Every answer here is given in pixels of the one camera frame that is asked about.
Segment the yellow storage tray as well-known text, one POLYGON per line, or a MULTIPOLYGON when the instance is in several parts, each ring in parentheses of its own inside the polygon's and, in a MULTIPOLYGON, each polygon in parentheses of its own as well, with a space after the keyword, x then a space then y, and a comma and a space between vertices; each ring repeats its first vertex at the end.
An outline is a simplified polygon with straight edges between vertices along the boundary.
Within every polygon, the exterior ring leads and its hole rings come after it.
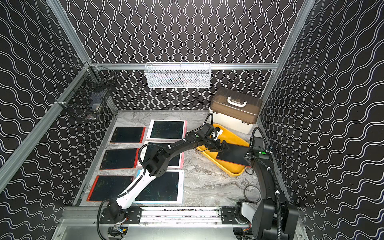
MULTIPOLYGON (((227 144, 232 145, 239 145, 239 146, 245 146, 249 148, 249 143, 247 143, 245 140, 241 139, 231 131, 227 130, 223 126, 219 124, 213 124, 214 127, 219 127, 223 130, 223 133, 219 136, 219 139, 221 141, 226 141, 227 144)), ((227 173, 230 177, 237 177, 240 176, 244 172, 244 167, 241 165, 220 161, 217 160, 216 157, 218 153, 212 153, 209 151, 204 151, 202 154, 208 158, 211 162, 213 162, 215 165, 217 165, 221 170, 223 170, 225 173, 227 173)))

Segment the pink white writing tablet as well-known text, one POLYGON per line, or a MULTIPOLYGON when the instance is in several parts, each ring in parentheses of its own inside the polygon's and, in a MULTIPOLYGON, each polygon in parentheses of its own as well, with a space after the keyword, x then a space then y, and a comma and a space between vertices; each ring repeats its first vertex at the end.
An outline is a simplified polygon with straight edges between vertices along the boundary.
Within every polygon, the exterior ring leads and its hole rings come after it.
POLYGON ((176 141, 185 137, 187 121, 181 120, 151 120, 147 140, 176 141))
MULTIPOLYGON (((148 146, 144 147, 141 151, 140 157, 142 162, 144 163, 150 156, 150 154, 153 152, 156 145, 162 146, 164 148, 167 148, 169 143, 164 142, 151 142, 151 141, 145 141, 145 144, 149 144, 148 146)), ((182 160, 184 155, 179 154, 172 158, 169 162, 168 168, 171 169, 181 169, 182 168, 182 160)))

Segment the blue white writing tablet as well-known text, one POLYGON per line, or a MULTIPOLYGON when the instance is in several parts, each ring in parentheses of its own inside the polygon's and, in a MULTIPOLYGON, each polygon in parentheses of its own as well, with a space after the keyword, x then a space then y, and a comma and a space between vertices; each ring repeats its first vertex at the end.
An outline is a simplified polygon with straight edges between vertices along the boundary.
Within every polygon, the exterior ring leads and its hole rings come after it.
POLYGON ((149 183, 135 198, 135 204, 182 204, 184 170, 169 170, 149 183))

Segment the large red writing tablet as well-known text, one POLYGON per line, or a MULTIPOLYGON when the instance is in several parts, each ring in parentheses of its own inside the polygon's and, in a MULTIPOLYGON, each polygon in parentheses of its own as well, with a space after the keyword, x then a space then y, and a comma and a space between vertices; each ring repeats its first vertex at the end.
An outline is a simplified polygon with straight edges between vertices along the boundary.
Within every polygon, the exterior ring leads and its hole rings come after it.
POLYGON ((133 176, 98 175, 88 195, 88 202, 101 202, 118 196, 134 180, 133 176))

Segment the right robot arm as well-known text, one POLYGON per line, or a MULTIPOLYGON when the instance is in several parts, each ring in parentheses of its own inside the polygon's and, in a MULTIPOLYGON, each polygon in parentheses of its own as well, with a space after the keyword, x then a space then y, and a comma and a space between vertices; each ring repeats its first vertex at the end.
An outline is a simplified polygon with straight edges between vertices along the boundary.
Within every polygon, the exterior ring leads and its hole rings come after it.
POLYGON ((281 188, 265 134, 255 127, 244 159, 256 173, 261 200, 236 203, 236 220, 249 224, 255 240, 293 240, 299 218, 298 208, 286 198, 281 188))

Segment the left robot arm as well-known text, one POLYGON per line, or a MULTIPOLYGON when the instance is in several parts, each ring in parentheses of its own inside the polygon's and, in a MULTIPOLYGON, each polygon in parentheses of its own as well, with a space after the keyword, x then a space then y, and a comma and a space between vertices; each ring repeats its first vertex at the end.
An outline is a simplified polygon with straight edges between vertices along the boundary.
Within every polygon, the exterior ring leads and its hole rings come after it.
POLYGON ((213 126, 213 122, 204 122, 193 131, 187 132, 183 139, 167 147, 157 146, 157 150, 147 160, 139 160, 143 167, 140 175, 118 196, 102 201, 95 224, 98 225, 101 220, 109 224, 124 223, 128 218, 127 209, 132 206, 135 198, 147 185, 165 174, 170 160, 176 155, 201 146, 211 152, 227 151, 227 142, 219 140, 222 132, 221 128, 213 126))

